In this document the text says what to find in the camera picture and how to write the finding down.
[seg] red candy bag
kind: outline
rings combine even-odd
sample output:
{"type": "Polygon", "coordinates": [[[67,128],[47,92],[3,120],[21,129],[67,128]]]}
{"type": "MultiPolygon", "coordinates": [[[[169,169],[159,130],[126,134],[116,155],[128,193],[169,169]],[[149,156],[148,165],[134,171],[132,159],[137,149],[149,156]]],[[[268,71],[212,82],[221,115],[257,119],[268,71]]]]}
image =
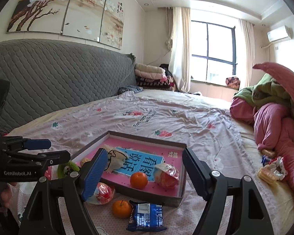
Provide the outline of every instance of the red candy bag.
{"type": "Polygon", "coordinates": [[[110,202],[115,194],[115,189],[99,182],[94,195],[89,197],[87,202],[95,205],[103,205],[110,202]]]}
{"type": "Polygon", "coordinates": [[[170,164],[156,164],[154,166],[154,180],[163,188],[173,188],[179,184],[179,171],[170,164]]]}

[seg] finger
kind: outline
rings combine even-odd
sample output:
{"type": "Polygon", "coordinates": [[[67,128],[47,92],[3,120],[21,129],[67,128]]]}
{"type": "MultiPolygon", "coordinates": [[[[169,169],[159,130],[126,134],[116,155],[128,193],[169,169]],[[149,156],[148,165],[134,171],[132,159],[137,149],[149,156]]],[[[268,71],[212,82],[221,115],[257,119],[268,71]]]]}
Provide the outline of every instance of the finger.
{"type": "Polygon", "coordinates": [[[12,191],[9,187],[2,191],[1,199],[2,199],[3,204],[6,208],[10,207],[9,201],[10,201],[11,197],[12,197],[12,191]]]}

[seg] window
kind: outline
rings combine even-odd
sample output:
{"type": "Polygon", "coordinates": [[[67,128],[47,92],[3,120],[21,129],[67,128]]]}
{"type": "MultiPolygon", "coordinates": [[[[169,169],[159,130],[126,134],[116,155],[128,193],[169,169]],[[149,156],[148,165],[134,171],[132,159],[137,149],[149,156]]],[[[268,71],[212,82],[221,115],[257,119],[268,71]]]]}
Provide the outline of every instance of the window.
{"type": "Polygon", "coordinates": [[[191,21],[191,78],[219,85],[236,74],[235,27],[191,21]]]}

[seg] wall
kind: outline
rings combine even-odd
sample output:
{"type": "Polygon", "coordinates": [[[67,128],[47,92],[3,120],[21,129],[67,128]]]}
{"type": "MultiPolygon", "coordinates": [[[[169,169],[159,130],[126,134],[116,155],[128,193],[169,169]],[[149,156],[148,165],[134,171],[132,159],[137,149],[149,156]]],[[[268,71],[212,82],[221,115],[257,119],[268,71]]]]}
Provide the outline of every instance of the wall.
{"type": "MultiPolygon", "coordinates": [[[[270,26],[268,30],[276,29],[280,26],[286,25],[292,29],[292,40],[279,42],[267,48],[266,53],[269,56],[270,51],[270,61],[282,64],[294,72],[294,16],[287,17],[276,24],[270,26]]],[[[264,38],[266,42],[269,43],[267,38],[267,32],[264,33],[264,38]]]]}
{"type": "MultiPolygon", "coordinates": [[[[219,15],[205,11],[191,11],[191,19],[205,21],[210,23],[219,23],[229,27],[239,27],[238,20],[224,15],[219,15]]],[[[254,28],[255,35],[255,62],[264,62],[266,60],[265,51],[260,48],[263,46],[262,28],[254,28]]],[[[167,39],[166,16],[164,9],[157,11],[148,11],[145,14],[145,32],[144,32],[144,64],[159,66],[161,63],[169,63],[171,53],[165,46],[167,39]]],[[[256,84],[264,75],[260,70],[252,71],[252,83],[256,84]]],[[[202,83],[198,81],[191,82],[191,93],[200,91],[204,96],[220,98],[231,101],[233,94],[237,90],[216,86],[213,84],[202,83]]]]}
{"type": "Polygon", "coordinates": [[[165,9],[145,12],[144,29],[144,64],[160,66],[169,63],[171,51],[165,45],[167,40],[167,24],[165,9]]]}
{"type": "Polygon", "coordinates": [[[23,38],[41,38],[41,39],[53,39],[78,42],[93,46],[98,46],[105,49],[114,50],[121,53],[133,53],[136,56],[137,62],[143,62],[143,35],[144,35],[144,16],[145,12],[136,2],[136,0],[122,0],[124,3],[124,28],[122,49],[103,45],[101,43],[79,39],[75,37],[63,36],[60,34],[52,33],[6,33],[8,22],[13,14],[16,4],[19,0],[9,0],[5,7],[0,12],[0,41],[11,39],[23,39],[23,38]]]}

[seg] gray sofa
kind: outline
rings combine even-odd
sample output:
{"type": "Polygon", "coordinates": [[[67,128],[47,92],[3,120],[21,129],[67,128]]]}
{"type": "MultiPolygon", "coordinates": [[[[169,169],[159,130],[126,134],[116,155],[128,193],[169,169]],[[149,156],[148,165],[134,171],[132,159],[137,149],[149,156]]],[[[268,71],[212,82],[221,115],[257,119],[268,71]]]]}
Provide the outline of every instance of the gray sofa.
{"type": "Polygon", "coordinates": [[[135,57],[75,42],[0,42],[0,79],[11,82],[0,134],[45,114],[117,94],[136,85],[135,57]]]}

